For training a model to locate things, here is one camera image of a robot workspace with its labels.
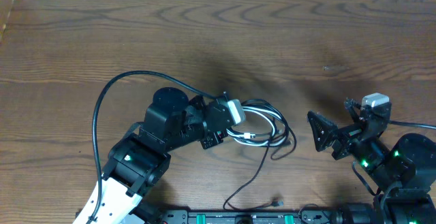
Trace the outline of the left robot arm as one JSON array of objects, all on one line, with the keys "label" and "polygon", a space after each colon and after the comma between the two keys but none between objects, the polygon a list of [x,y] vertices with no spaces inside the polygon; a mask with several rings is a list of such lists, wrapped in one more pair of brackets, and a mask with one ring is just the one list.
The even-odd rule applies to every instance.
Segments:
[{"label": "left robot arm", "polygon": [[134,123],[108,154],[102,183],[95,186],[75,223],[160,223],[161,213],[142,200],[170,165],[169,151],[199,141],[207,149],[245,120],[239,100],[223,95],[205,103],[166,87],[153,95],[144,121]]}]

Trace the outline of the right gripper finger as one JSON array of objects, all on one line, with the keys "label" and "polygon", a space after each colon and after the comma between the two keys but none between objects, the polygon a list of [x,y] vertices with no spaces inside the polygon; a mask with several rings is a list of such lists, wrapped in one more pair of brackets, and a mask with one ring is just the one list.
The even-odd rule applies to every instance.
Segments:
[{"label": "right gripper finger", "polygon": [[311,126],[316,151],[323,151],[332,146],[339,129],[337,125],[312,110],[307,113],[307,120]]},{"label": "right gripper finger", "polygon": [[348,111],[354,123],[364,123],[366,118],[362,110],[362,105],[355,99],[346,98],[344,101],[345,109]]}]

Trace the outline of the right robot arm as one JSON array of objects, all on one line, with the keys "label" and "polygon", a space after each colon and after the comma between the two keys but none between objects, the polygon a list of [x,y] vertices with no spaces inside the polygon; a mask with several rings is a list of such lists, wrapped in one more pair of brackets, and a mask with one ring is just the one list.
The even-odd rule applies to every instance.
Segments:
[{"label": "right robot arm", "polygon": [[352,156],[377,185],[373,204],[346,204],[334,210],[330,223],[434,223],[435,205],[429,195],[435,182],[435,143],[424,135],[406,133],[392,149],[380,140],[388,125],[392,104],[386,95],[373,93],[345,100],[353,123],[339,128],[314,111],[307,120],[315,148],[332,148],[336,160]]}]

